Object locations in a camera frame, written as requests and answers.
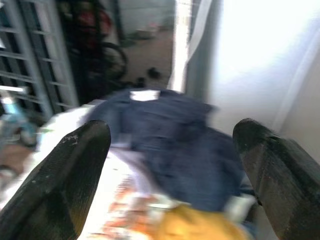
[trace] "white label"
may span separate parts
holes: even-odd
[[[160,91],[145,90],[145,91],[131,91],[130,98],[135,101],[147,102],[159,99]]]

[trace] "metal gate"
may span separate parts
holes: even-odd
[[[44,121],[78,106],[55,0],[3,0],[0,84],[25,86],[20,105]]]

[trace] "floor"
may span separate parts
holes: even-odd
[[[123,49],[129,61],[124,82],[135,82],[139,77],[146,78],[147,87],[165,88],[172,68],[173,31],[160,31],[155,38],[137,40],[134,45]],[[156,68],[161,73],[160,79],[148,77],[147,70]]]

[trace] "folded clothing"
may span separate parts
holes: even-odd
[[[211,109],[170,90],[160,90],[150,101],[132,100],[131,91],[124,90],[94,107],[84,121],[107,122],[111,146],[129,135],[130,148],[145,155],[165,193],[216,212],[240,194],[244,170],[232,138],[206,126]]]

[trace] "pile of clothes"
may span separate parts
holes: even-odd
[[[110,153],[132,170],[134,181],[126,192],[139,195],[142,204],[135,206],[157,207],[152,196],[158,193],[173,200],[162,208],[166,211],[159,227],[143,231],[147,236],[180,239],[191,231],[197,239],[217,235],[220,240],[248,239],[222,214],[231,196],[241,194],[245,174],[232,138],[207,126],[211,110],[210,105],[171,90],[127,89],[101,101],[83,118],[82,124],[108,123]],[[143,213],[146,224],[150,213],[142,209],[135,212]],[[107,225],[118,229],[119,223],[114,223]]]
[[[102,120],[111,146],[79,240],[253,239],[244,220],[255,199],[240,197],[245,173],[232,138],[207,127],[211,110],[174,91],[135,89],[57,114],[0,208],[66,134]]]

